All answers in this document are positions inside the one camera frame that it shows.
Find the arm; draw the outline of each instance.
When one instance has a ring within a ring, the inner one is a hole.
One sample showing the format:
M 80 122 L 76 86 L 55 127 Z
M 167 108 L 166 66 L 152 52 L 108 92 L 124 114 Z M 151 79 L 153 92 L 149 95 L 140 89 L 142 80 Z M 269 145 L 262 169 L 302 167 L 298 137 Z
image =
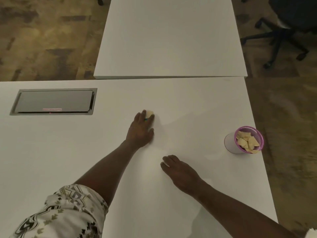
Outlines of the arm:
M 233 238 L 296 238 L 262 213 L 212 188 L 176 156 L 163 160 L 161 167 L 176 187 L 202 204 Z
M 75 182 L 99 193 L 108 206 L 112 202 L 121 176 L 132 156 L 153 139 L 154 129 L 149 130 L 149 128 L 153 123 L 154 115 L 151 115 L 147 121 L 144 121 L 145 116 L 145 110 L 137 113 L 128 130 L 126 140 Z

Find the patterned sleeve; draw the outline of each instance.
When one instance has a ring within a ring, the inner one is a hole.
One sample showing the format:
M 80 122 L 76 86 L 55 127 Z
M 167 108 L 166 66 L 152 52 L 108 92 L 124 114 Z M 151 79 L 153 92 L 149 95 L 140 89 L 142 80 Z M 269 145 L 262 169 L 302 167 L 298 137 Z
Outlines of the patterned sleeve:
M 101 238 L 108 206 L 94 190 L 67 185 L 48 196 L 44 204 L 10 238 Z

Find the table surface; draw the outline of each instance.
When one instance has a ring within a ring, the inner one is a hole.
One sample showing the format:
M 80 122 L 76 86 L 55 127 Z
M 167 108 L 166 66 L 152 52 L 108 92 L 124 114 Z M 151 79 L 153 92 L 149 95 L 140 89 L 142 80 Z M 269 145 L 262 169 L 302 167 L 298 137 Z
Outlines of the table surface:
M 10 116 L 18 90 L 29 88 L 98 88 L 93 115 Z M 0 106 L 3 237 L 115 149 L 142 109 L 156 114 L 154 140 L 128 165 L 104 237 L 230 237 L 161 170 L 169 154 L 277 221 L 262 154 L 234 155 L 224 147 L 228 133 L 255 125 L 243 77 L 1 82 Z
M 247 76 L 231 0 L 111 0 L 94 76 Z

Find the finger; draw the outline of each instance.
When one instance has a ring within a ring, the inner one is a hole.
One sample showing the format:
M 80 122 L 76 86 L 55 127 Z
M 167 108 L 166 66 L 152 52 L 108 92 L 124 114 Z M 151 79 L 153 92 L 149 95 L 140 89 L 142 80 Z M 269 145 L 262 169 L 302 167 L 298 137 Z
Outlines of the finger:
M 154 120 L 154 114 L 152 114 L 146 121 L 146 127 L 149 128 L 152 126 Z
M 175 162 L 170 157 L 164 156 L 163 160 L 164 163 L 167 164 L 170 168 L 175 167 Z
M 136 114 L 136 116 L 134 117 L 134 121 L 138 121 L 138 120 L 139 120 L 140 114 L 141 114 L 141 113 L 137 113 L 137 114 Z
M 161 162 L 161 168 L 168 176 L 170 176 L 170 168 L 164 164 L 164 162 Z
M 169 157 L 175 162 L 180 163 L 180 160 L 175 155 L 169 155 Z
M 153 136 L 154 136 L 154 128 L 151 128 L 149 130 L 148 136 L 149 136 L 149 142 L 150 142 L 153 139 Z
M 146 116 L 146 110 L 143 110 L 139 117 L 139 123 L 144 122 Z

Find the left hand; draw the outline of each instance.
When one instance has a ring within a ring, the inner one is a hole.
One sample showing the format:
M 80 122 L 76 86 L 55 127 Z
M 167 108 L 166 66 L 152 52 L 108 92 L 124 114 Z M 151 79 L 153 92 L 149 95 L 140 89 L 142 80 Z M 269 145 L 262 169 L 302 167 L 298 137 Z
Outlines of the left hand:
M 125 140 L 135 149 L 139 149 L 148 144 L 154 136 L 154 129 L 151 128 L 149 130 L 154 120 L 154 114 L 152 114 L 147 121 L 144 120 L 145 116 L 146 110 L 143 110 L 142 113 L 137 113 L 126 135 Z

